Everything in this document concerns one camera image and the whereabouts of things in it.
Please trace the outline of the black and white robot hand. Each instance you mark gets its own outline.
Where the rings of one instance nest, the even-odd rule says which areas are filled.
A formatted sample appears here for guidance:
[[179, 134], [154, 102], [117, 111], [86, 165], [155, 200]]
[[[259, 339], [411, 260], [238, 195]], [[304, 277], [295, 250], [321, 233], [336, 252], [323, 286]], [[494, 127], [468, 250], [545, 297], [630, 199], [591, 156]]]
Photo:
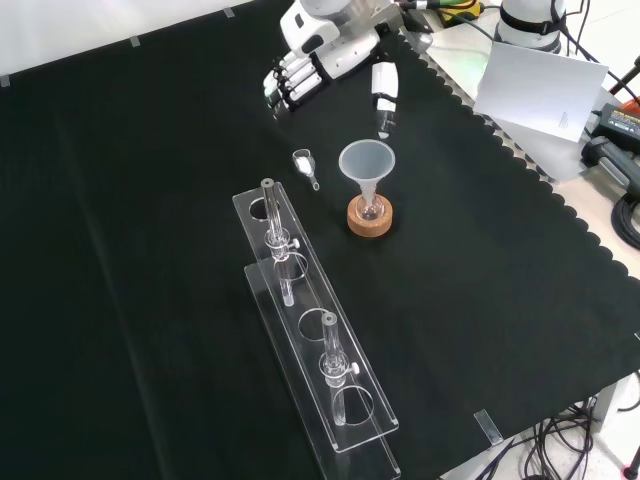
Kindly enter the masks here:
[[401, 23], [402, 10], [393, 1], [293, 2], [279, 23], [289, 51], [263, 81], [273, 116], [287, 116], [328, 84], [370, 63], [377, 135], [388, 138], [395, 126], [399, 80], [380, 42]]

